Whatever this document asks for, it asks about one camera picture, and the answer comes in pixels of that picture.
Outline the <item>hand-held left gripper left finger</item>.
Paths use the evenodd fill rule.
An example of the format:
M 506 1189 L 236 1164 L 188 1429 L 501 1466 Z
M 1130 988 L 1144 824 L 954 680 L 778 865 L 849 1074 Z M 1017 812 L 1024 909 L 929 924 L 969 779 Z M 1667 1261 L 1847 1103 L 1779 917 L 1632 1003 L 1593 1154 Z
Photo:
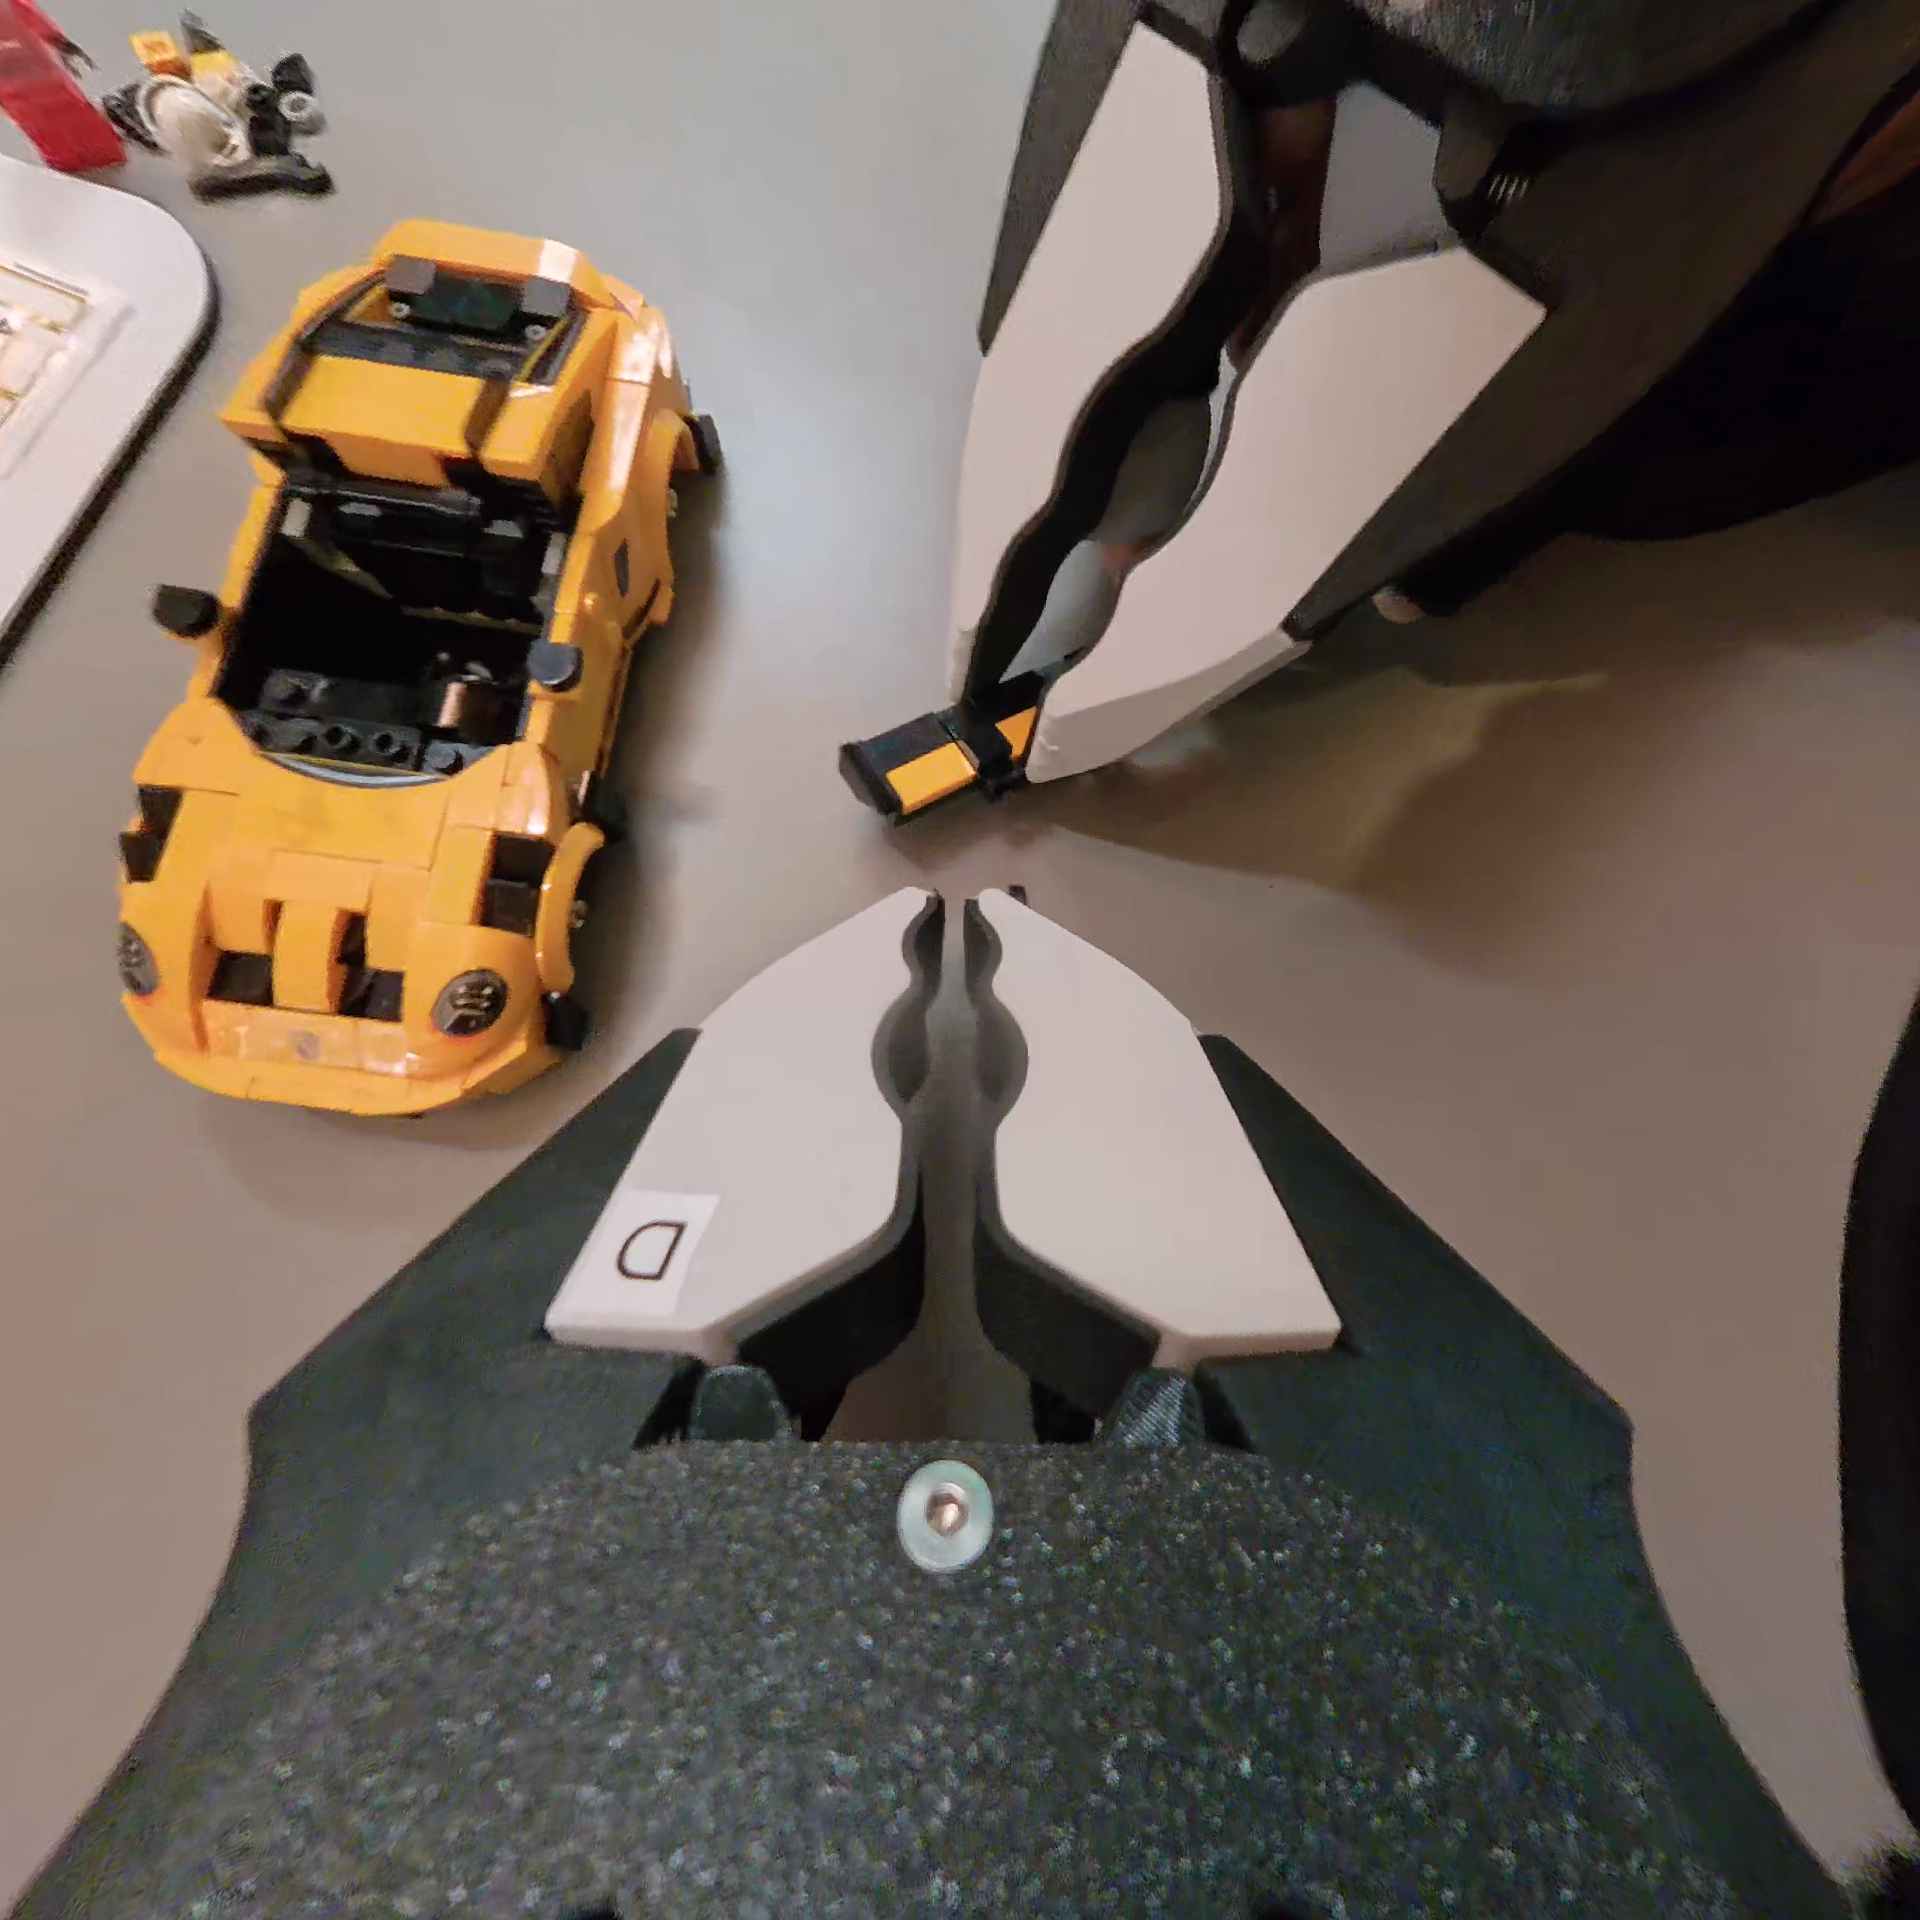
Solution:
M 545 1315 L 563 1346 L 759 1368 L 836 1403 L 922 1316 L 944 903 L 868 905 L 700 1028 Z

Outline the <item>red lego minifigure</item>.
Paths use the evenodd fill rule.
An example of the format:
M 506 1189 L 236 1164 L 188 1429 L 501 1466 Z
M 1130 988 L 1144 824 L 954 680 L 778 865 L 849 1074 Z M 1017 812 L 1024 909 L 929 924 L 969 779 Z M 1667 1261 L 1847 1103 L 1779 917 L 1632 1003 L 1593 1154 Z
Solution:
M 83 87 L 93 63 L 34 2 L 3 2 L 3 114 L 65 176 L 125 165 L 129 149 Z

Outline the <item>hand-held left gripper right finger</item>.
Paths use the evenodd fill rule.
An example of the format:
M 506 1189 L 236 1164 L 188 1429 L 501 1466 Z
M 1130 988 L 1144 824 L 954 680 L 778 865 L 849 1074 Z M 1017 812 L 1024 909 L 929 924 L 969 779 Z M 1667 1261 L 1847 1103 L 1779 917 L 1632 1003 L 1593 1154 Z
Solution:
M 1338 1307 L 1199 1028 L 1009 890 L 965 912 L 976 1316 L 1042 1403 L 1329 1354 Z

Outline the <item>lego sticker sheet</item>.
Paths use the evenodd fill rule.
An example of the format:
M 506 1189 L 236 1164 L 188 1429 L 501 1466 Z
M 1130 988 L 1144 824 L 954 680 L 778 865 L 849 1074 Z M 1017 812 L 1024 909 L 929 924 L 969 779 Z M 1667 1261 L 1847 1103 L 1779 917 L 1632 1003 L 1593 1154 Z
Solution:
M 66 412 L 125 314 L 129 301 L 104 282 L 3 259 L 3 476 Z

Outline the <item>yellow black lego spoiler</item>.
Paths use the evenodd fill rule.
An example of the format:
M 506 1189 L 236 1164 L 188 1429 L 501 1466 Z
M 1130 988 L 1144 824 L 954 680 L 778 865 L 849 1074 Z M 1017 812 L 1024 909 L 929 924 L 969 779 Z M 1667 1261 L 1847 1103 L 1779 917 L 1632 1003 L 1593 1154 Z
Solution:
M 954 797 L 1001 801 L 1028 786 L 1028 760 L 1055 676 L 1028 671 L 836 753 L 857 801 L 898 825 Z

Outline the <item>yellow lego car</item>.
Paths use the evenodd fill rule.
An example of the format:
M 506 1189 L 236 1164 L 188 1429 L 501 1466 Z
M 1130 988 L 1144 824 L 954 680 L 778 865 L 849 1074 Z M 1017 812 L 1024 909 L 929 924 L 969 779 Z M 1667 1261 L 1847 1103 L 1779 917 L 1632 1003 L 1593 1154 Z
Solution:
M 413 1117 L 585 1043 L 679 483 L 722 449 L 657 305 L 551 237 L 408 220 L 301 291 L 221 409 L 255 469 L 120 834 L 121 1003 L 219 1098 Z

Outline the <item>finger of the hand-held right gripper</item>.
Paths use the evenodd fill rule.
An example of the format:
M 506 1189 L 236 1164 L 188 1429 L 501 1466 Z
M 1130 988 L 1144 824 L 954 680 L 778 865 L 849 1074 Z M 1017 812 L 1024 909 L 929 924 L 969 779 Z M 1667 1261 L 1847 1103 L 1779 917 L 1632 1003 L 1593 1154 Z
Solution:
M 1213 17 L 1056 17 L 1005 181 L 951 532 L 951 698 L 985 705 L 1127 441 L 1180 381 L 1231 227 Z
M 1028 784 L 1124 762 L 1311 649 L 1306 600 L 1547 320 L 1449 225 L 1437 125 L 1351 83 L 1216 77 L 1231 227 L 1194 338 L 1052 576 Z

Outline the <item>white book stand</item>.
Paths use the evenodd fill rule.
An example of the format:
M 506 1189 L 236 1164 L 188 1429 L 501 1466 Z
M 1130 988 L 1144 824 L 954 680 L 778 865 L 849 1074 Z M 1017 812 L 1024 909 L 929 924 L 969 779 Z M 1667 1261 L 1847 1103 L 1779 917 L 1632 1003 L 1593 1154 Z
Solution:
M 3 476 L 3 657 L 12 657 L 219 314 L 210 265 L 167 211 L 106 183 L 3 161 L 3 257 L 104 282 L 129 314 L 66 412 Z

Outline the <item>white lego helmet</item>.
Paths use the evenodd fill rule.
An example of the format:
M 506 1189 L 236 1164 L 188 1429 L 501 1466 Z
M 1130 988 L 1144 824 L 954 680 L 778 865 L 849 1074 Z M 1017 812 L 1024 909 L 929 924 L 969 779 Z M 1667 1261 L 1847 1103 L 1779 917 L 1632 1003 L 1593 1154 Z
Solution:
M 247 122 L 192 80 L 146 76 L 132 107 L 151 145 L 189 176 L 229 173 L 255 159 Z

